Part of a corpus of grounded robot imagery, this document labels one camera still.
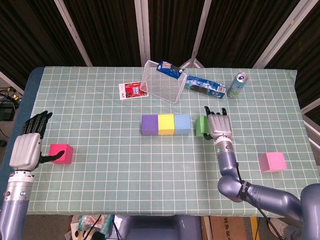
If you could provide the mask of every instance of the table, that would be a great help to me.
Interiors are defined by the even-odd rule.
[[[251,205],[231,202],[218,192],[212,141],[194,132],[141,136],[141,114],[190,114],[194,124],[205,115],[204,106],[214,112],[226,108],[244,180],[297,197],[306,185],[319,182],[294,88],[296,71],[185,72],[227,86],[237,73],[246,72],[250,81],[238,99],[184,89],[176,104],[151,95],[121,101],[118,84],[141,80],[141,67],[46,67],[32,110],[32,116],[53,112],[42,152],[48,154],[50,144],[68,143],[74,156],[71,165],[45,163],[34,171],[28,214],[259,215]],[[265,152],[284,152],[288,169],[261,173],[258,155]]]

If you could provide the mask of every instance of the blue package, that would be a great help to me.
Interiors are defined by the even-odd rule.
[[[177,67],[175,65],[172,65],[167,61],[161,61],[158,67],[156,68],[156,70],[161,73],[167,74],[168,76],[173,77],[175,79],[178,79],[182,74],[182,72],[184,71],[184,69]]]
[[[199,93],[208,94],[218,99],[222,99],[226,93],[227,86],[215,81],[188,75],[184,87]]]

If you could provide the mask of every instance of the soda can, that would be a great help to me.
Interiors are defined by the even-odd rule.
[[[226,95],[231,99],[235,99],[238,97],[241,89],[246,85],[247,82],[247,74],[245,72],[239,72],[237,75],[235,75],[231,86],[226,91]]]

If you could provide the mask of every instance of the robotic hand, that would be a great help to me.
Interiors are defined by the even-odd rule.
[[[2,240],[22,239],[34,176],[39,164],[59,159],[65,151],[55,156],[42,156],[42,139],[52,113],[44,111],[25,122],[21,135],[14,142],[9,165],[14,169],[8,180],[0,214]]]
[[[232,128],[226,109],[222,108],[222,114],[215,114],[207,106],[204,108],[210,134],[203,136],[207,140],[215,140],[214,147],[222,175],[217,186],[219,192],[234,202],[246,201],[259,210],[303,221],[302,239],[320,240],[320,184],[306,186],[301,192],[300,201],[289,192],[243,181],[232,145]]]

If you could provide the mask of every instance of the blue cube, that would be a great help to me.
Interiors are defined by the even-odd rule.
[[[189,134],[191,130],[191,117],[188,114],[174,115],[174,135]]]

